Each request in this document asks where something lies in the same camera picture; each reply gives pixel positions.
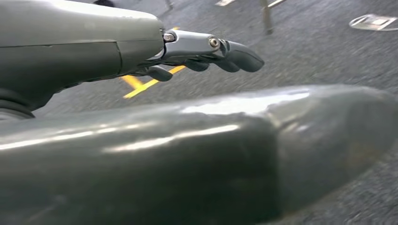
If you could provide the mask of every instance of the yellow tape marking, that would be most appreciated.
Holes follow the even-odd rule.
[[[175,73],[177,73],[178,71],[180,71],[180,70],[182,70],[182,69],[184,69],[184,68],[185,68],[185,66],[174,67],[174,68],[172,68],[171,70],[169,70],[169,72],[170,72],[171,74],[175,74]],[[150,80],[150,81],[148,81],[148,82],[142,84],[139,88],[135,89],[134,91],[128,93],[128,94],[125,95],[125,96],[123,96],[123,98],[132,98],[132,97],[136,96],[137,94],[139,94],[139,93],[145,91],[146,89],[148,89],[148,88],[154,86],[154,85],[157,84],[158,82],[159,82],[159,81],[157,81],[157,80],[155,80],[155,79]]]

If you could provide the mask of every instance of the glossy surface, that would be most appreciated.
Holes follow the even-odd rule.
[[[0,20],[0,47],[159,40],[163,27],[149,13],[66,0],[2,0]]]
[[[1,224],[252,224],[392,148],[397,103],[305,86],[2,124]]]

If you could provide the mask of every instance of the robotic hand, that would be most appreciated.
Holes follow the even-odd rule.
[[[256,72],[264,61],[253,51],[236,42],[218,39],[211,34],[195,33],[182,30],[168,30],[163,34],[165,48],[158,55],[146,60],[135,71],[135,75],[148,75],[158,81],[168,81],[172,74],[157,66],[184,65],[201,72],[216,64],[221,69],[234,73],[240,69]]]

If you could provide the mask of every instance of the gray carpet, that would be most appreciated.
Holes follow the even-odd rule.
[[[266,61],[257,73],[228,74],[217,67],[203,73],[185,70],[170,82],[141,95],[121,99],[128,87],[120,80],[84,84],[56,95],[39,115],[76,113],[132,105],[174,102],[246,90],[347,83],[398,94],[398,31],[354,30],[348,22],[374,13],[398,16],[395,0],[289,0],[272,11],[275,33],[264,35],[258,0],[119,0],[121,7],[159,15],[166,26],[210,32],[251,46]],[[310,209],[278,224],[381,223],[398,221],[398,151],[372,171]]]

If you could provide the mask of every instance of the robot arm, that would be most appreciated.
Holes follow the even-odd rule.
[[[215,63],[229,72],[264,64],[247,47],[213,35],[165,32],[148,13],[66,0],[4,0],[0,10],[10,21],[0,24],[0,100],[29,111],[81,82],[131,73],[169,80],[159,64],[201,71]]]

